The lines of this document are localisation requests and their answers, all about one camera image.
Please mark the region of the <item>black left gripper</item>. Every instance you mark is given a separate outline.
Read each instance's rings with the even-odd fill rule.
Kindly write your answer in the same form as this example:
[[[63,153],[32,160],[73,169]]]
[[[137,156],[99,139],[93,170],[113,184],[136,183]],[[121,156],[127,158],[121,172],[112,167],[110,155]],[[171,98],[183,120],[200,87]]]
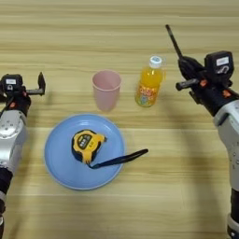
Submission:
[[[44,95],[46,91],[46,81],[42,72],[38,75],[38,88],[34,90],[23,90],[9,92],[5,95],[4,102],[6,105],[0,111],[0,116],[9,110],[19,110],[24,116],[27,116],[31,105],[31,98],[29,95]]]

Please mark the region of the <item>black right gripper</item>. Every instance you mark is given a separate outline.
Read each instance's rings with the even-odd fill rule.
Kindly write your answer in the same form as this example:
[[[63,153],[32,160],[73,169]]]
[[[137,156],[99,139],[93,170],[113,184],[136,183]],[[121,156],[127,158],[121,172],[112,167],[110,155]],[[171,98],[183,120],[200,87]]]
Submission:
[[[208,78],[203,78],[204,67],[194,58],[180,57],[178,67],[186,80],[177,82],[176,89],[178,91],[190,89],[191,98],[196,104],[203,105],[211,116],[215,116],[226,104],[239,100],[239,94],[231,89]]]

